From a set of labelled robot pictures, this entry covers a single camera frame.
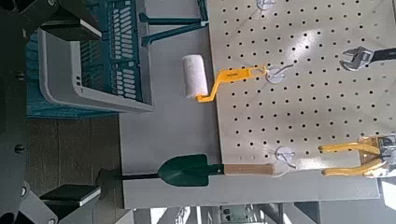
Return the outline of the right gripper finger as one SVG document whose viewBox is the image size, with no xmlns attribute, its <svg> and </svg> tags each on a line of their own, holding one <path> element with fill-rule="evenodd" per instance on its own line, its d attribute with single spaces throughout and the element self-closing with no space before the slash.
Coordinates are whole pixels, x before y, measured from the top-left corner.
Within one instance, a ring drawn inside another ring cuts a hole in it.
<svg viewBox="0 0 396 224">
<path fill-rule="evenodd" d="M 41 29 L 65 41 L 102 38 L 96 20 L 82 0 L 28 0 L 22 22 L 27 31 Z"/>
<path fill-rule="evenodd" d="M 94 208 L 101 188 L 66 184 L 38 197 L 32 190 L 22 196 L 18 224 L 77 224 Z"/>
</svg>

